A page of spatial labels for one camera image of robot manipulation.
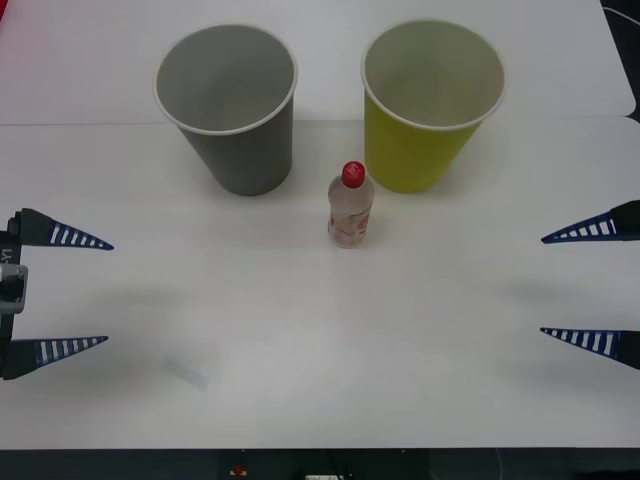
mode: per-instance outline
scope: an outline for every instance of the white table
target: white table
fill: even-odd
[[[25,248],[15,337],[110,340],[0,385],[0,449],[640,446],[638,372],[538,332],[640,325],[635,244],[539,241],[638,198],[640,127],[499,113],[344,251],[326,189],[362,131],[336,125],[296,123],[261,198],[170,125],[0,128],[0,218],[116,246]]]
[[[296,117],[362,118],[360,57],[416,17],[462,23],[502,53],[503,111],[622,116],[635,101],[599,0],[11,0],[0,24],[0,124],[158,122],[166,50],[212,23],[267,28],[300,68]]]

